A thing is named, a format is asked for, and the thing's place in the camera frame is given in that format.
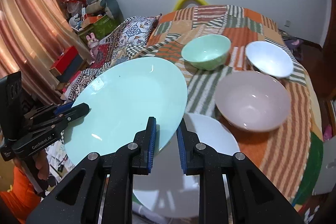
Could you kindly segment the left hand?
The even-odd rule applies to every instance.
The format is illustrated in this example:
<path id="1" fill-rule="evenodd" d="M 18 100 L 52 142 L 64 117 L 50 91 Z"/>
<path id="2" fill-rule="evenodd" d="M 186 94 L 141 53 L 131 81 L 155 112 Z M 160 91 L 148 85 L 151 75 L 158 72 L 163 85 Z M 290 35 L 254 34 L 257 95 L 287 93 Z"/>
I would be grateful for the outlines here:
<path id="1" fill-rule="evenodd" d="M 22 167 L 22 162 L 19 159 L 14 158 L 13 163 L 21 171 L 21 173 L 25 174 L 25 170 Z M 49 178 L 50 165 L 47 160 L 46 151 L 44 149 L 37 154 L 35 158 L 35 167 L 39 170 L 38 172 L 39 179 L 47 180 Z"/>

